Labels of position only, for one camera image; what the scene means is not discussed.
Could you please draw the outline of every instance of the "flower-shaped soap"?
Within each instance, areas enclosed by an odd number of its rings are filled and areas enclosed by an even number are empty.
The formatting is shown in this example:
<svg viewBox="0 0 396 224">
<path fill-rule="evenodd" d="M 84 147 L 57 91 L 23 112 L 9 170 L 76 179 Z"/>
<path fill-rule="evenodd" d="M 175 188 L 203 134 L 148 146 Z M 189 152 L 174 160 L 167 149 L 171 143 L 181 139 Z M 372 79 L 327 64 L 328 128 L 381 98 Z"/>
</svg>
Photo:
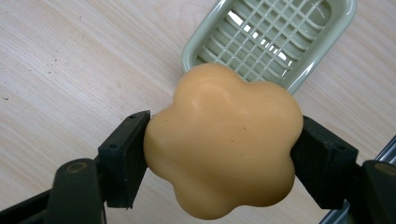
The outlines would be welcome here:
<svg viewBox="0 0 396 224">
<path fill-rule="evenodd" d="M 149 122 L 144 153 L 187 213 L 216 219 L 289 194 L 290 150 L 302 128 L 302 112 L 286 90 L 207 63 L 182 77 L 173 103 Z"/>
</svg>

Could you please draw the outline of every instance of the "wooden table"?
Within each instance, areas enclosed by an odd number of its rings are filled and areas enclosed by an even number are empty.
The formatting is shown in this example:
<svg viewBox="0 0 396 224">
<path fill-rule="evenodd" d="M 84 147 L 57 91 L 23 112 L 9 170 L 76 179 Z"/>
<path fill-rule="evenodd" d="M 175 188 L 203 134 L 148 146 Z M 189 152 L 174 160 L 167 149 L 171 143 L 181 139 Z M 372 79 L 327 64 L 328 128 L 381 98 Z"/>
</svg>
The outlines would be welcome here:
<svg viewBox="0 0 396 224">
<path fill-rule="evenodd" d="M 128 115 L 171 103 L 181 51 L 215 0 L 0 3 L 0 209 L 49 189 L 67 161 L 94 158 Z M 304 114 L 372 159 L 396 134 L 396 4 L 360 0 L 357 15 L 295 93 Z M 108 223 L 205 223 L 147 171 L 133 210 Z M 296 179 L 269 208 L 211 223 L 318 223 Z"/>
</svg>

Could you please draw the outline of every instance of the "green soap dish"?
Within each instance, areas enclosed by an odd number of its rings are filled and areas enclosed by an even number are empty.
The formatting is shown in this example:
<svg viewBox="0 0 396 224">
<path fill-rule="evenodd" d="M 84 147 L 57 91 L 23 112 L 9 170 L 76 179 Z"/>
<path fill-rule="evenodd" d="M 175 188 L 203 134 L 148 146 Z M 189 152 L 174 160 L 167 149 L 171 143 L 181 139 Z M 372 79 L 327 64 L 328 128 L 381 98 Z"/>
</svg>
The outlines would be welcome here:
<svg viewBox="0 0 396 224">
<path fill-rule="evenodd" d="M 183 72 L 222 63 L 295 93 L 355 12 L 356 0 L 219 0 L 184 47 Z"/>
</svg>

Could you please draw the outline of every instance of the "plastic grid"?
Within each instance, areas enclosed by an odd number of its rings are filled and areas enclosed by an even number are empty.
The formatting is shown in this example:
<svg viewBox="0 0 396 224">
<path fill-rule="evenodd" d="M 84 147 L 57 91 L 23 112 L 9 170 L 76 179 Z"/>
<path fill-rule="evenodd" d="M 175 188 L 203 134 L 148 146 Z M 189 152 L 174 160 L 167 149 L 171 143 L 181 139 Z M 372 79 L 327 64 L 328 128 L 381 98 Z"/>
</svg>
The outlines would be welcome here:
<svg viewBox="0 0 396 224">
<path fill-rule="evenodd" d="M 330 19 L 324 0 L 236 1 L 203 45 L 198 63 L 231 67 L 246 81 L 278 82 Z"/>
</svg>

